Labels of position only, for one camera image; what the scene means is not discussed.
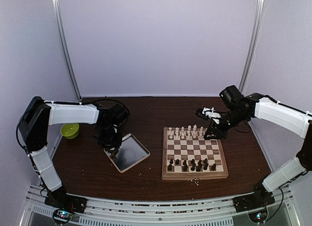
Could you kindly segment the wooden chess board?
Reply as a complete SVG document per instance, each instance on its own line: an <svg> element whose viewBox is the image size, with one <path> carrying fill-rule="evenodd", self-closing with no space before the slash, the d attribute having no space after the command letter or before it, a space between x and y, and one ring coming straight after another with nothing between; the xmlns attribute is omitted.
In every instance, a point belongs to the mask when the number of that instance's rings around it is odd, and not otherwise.
<svg viewBox="0 0 312 226"><path fill-rule="evenodd" d="M163 128L162 179L165 181L226 179L229 176L221 140L203 138L206 129L188 127ZM208 169L203 170L208 159ZM174 160L172 171L167 171L170 159ZM195 170L191 171L191 160L195 160ZM187 161L188 172L183 171L183 161ZM197 172L198 161L202 160L202 170ZM216 164L216 171L211 171Z"/></svg>

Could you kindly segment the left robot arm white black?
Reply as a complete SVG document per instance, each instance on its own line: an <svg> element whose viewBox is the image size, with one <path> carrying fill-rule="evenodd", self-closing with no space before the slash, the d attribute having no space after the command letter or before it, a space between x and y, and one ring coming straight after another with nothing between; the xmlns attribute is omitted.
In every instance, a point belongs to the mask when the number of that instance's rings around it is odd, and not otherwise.
<svg viewBox="0 0 312 226"><path fill-rule="evenodd" d="M130 111L117 100L109 108L99 102L55 102L35 96L18 121L17 142L34 164L48 196L59 208L66 208L70 197L48 153L49 127L57 124L94 124L98 129L95 135L98 144L109 152L112 159L116 159L122 143L121 128L127 123Z"/></svg>

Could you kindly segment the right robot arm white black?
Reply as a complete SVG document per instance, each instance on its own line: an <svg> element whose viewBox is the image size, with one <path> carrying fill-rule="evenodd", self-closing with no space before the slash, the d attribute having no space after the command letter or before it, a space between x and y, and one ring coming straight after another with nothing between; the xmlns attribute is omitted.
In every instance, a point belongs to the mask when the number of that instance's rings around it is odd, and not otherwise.
<svg viewBox="0 0 312 226"><path fill-rule="evenodd" d="M209 120L205 139L225 139L230 129L250 122L266 159L274 171L250 196L254 207L262 206L273 192L312 169L312 114L282 104L269 95L252 93L244 96L235 85L223 89L220 98L227 111L200 108L198 117Z"/></svg>

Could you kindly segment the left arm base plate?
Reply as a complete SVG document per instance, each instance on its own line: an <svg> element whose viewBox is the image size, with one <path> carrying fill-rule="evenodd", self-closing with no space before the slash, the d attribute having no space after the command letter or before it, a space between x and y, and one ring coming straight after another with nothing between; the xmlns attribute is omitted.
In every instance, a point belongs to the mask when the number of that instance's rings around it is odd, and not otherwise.
<svg viewBox="0 0 312 226"><path fill-rule="evenodd" d="M54 200L51 196L46 197L44 203L54 208L65 209L71 213L84 213L87 199L83 197L77 197L72 195L66 195L65 200L61 203L61 200Z"/></svg>

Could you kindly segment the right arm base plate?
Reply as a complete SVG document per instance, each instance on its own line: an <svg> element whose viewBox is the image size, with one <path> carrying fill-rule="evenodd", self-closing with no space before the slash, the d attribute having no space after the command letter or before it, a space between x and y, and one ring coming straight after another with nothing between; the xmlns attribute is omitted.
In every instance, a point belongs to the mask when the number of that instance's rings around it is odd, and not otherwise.
<svg viewBox="0 0 312 226"><path fill-rule="evenodd" d="M233 204L237 213L254 210L274 203L274 197L269 197L265 200L257 200L253 194L233 198Z"/></svg>

